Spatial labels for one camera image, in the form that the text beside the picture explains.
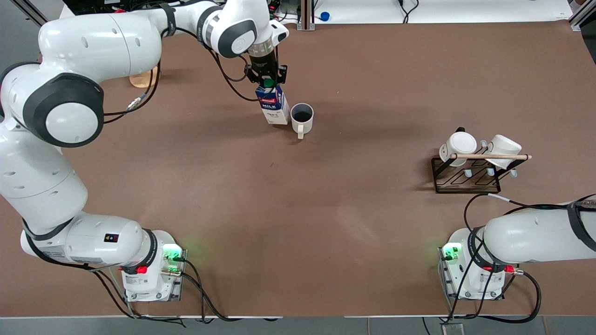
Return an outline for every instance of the white round joint cap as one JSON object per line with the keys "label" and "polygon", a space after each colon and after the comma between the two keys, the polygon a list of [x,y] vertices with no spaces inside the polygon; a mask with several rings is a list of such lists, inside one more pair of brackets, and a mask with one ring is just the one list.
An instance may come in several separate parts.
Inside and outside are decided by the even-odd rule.
{"label": "white round joint cap", "polygon": [[249,32],[243,33],[237,39],[235,39],[232,43],[232,51],[235,54],[240,55],[244,51],[246,51],[256,39],[254,32],[251,30]]}
{"label": "white round joint cap", "polygon": [[58,105],[45,119],[49,134],[64,143],[80,143],[90,139],[98,125],[91,108],[78,103]]}
{"label": "white round joint cap", "polygon": [[473,153],[476,151],[477,143],[474,136],[466,132],[456,132],[451,136],[451,145],[459,153]]}

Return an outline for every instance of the brown table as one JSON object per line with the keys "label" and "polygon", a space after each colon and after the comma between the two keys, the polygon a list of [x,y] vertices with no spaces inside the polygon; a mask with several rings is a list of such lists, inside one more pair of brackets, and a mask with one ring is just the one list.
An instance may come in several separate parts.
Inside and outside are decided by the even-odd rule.
{"label": "brown table", "polygon": [[[89,189],[86,211],[135,219],[189,249],[227,315],[437,315],[448,307],[436,247],[464,226],[467,195],[438,195],[429,160],[458,126],[504,134],[534,159],[504,196],[568,201],[594,191],[596,67],[565,21],[319,26],[281,47],[290,104],[315,111],[298,142],[236,97],[188,36],[164,42],[163,76],[141,111],[64,150]],[[230,75],[240,60],[226,60]],[[139,90],[104,83],[105,110]],[[239,88],[252,97],[253,85]],[[511,208],[481,198],[472,225]],[[25,255],[19,217],[0,201],[3,316],[114,315],[95,278]],[[542,314],[596,315],[594,260],[523,265]],[[526,314],[518,280],[486,313]],[[198,295],[139,305],[197,315]],[[471,312],[475,303],[462,303]]]}

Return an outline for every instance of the wooden coaster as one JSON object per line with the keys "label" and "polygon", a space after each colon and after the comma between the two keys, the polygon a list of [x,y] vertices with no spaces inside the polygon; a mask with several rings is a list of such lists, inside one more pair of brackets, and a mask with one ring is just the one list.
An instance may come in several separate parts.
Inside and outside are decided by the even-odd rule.
{"label": "wooden coaster", "polygon": [[[151,71],[143,72],[138,75],[130,76],[131,84],[137,88],[147,88],[149,86],[149,76]],[[151,86],[155,84],[157,79],[157,66],[153,68],[153,79],[151,80]]]}

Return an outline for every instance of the wooden rod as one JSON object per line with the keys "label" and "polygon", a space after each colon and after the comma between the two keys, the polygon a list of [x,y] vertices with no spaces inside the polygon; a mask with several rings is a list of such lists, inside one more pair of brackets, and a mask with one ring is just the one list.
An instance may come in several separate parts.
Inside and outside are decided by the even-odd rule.
{"label": "wooden rod", "polygon": [[487,154],[451,154],[451,158],[455,159],[532,159],[530,155],[487,155]]}

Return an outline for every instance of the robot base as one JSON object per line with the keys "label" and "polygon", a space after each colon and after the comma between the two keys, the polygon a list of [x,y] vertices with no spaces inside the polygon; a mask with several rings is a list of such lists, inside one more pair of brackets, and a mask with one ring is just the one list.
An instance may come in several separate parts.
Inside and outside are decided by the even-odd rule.
{"label": "robot base", "polygon": [[122,283],[126,297],[130,302],[179,301],[182,293],[184,262],[171,260],[174,257],[186,257],[174,238],[165,231],[153,231],[157,238],[156,256],[144,274],[122,272]]}
{"label": "robot base", "polygon": [[[490,272],[472,263],[468,274],[463,278],[465,269],[472,262],[471,254],[468,250],[468,236],[470,232],[467,229],[459,229],[449,239],[449,242],[442,248],[439,248],[439,278],[445,295],[454,298],[457,290],[464,280],[460,291],[460,300],[480,300],[486,287],[486,280]],[[505,282],[505,272],[495,272],[491,276],[491,281],[484,295],[485,300],[493,300],[501,295],[501,290]]]}

